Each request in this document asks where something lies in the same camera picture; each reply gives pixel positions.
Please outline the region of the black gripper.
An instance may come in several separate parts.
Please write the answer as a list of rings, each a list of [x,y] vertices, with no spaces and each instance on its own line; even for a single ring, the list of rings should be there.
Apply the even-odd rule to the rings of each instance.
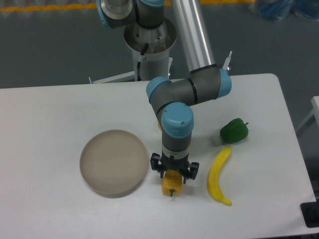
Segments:
[[[151,168],[153,171],[157,171],[161,178],[167,170],[180,171],[183,176],[183,184],[185,184],[188,179],[195,180],[199,170],[199,163],[189,163],[188,156],[187,154],[183,158],[175,159],[173,155],[167,157],[162,154],[161,157],[159,154],[153,153],[150,158]]]

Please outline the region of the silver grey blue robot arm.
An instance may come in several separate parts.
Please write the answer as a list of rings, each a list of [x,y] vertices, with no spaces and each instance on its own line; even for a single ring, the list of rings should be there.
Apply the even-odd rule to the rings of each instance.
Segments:
[[[191,106],[230,93],[231,78],[218,68],[200,1],[173,0],[176,21],[164,16],[162,0],[99,0],[97,10],[105,27],[124,27],[124,39],[132,52],[134,77],[146,81],[148,101],[162,130],[161,154],[151,156],[151,168],[160,175],[177,171],[184,180],[195,179],[199,164],[189,162],[194,116]],[[171,81],[169,51],[181,39],[189,78]]]

